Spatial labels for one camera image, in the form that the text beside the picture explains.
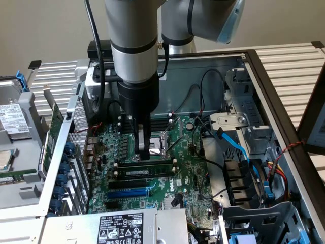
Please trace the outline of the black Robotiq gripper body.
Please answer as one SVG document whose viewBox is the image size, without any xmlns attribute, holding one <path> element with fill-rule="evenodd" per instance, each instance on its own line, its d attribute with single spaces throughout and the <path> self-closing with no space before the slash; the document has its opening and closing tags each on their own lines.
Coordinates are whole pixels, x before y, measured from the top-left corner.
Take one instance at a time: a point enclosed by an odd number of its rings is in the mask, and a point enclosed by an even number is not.
<svg viewBox="0 0 325 244">
<path fill-rule="evenodd" d="M 153 75 L 139 84 L 119 82 L 117 87 L 123 110 L 130 114 L 138 124 L 148 124 L 150 113 L 159 104 L 159 77 Z"/>
</svg>

